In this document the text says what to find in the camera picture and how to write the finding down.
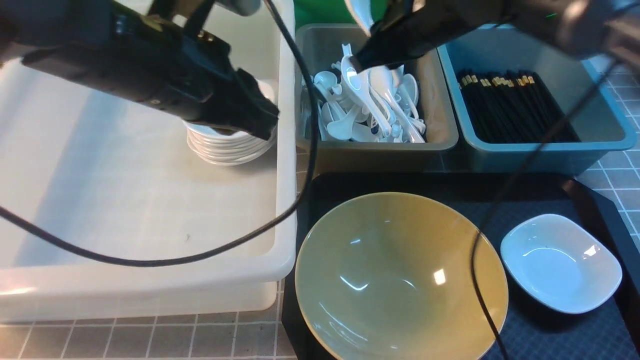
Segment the small white dish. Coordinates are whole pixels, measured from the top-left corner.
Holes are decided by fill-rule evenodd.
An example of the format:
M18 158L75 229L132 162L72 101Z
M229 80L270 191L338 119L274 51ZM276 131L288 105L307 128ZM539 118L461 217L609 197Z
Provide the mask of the small white dish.
M566 314L602 305L618 289L618 260L570 219L544 214L511 230L500 253L507 271L534 299Z

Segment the white plastic bin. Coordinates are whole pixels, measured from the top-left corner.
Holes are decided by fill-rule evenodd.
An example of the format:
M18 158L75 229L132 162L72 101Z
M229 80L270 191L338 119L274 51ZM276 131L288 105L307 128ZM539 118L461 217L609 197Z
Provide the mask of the white plastic bin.
M144 12L150 0L124 3ZM293 32L293 1L275 3ZM0 70L0 204L76 245L131 259L213 249L288 208L296 195L291 51L264 8L244 18L216 7L205 28L231 44L235 66L278 83L277 149L215 167L189 150L180 119L14 61ZM293 266L295 239L292 216L211 259L129 268L0 221L0 322L265 309Z

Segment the ceramic bowl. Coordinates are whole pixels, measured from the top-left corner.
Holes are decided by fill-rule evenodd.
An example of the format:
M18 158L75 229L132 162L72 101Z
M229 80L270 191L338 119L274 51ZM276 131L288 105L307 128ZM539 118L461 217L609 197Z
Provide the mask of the ceramic bowl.
M494 337L469 269L477 228L407 193L374 193L325 214L296 263L302 315L337 359L477 359ZM480 289L498 329L507 313L502 263L484 238Z
M615 256L578 224L556 214L516 226L504 237L500 253L529 295L562 313L595 309L622 280Z

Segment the black chopsticks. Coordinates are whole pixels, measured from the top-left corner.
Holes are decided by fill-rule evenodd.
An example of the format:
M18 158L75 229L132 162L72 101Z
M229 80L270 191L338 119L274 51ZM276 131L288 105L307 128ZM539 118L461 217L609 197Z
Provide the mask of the black chopsticks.
M530 71L458 73L458 82L478 138L488 143L538 143L564 117L558 103ZM552 142L579 142L569 125Z

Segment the yellow bowl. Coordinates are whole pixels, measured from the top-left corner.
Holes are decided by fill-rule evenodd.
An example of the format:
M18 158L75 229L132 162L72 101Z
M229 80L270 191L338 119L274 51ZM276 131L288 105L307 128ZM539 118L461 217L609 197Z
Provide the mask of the yellow bowl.
M477 359L494 337L469 261L477 228L408 193L349 200L307 234L296 264L302 315L337 359ZM483 236L476 274L498 329L507 314L502 263Z

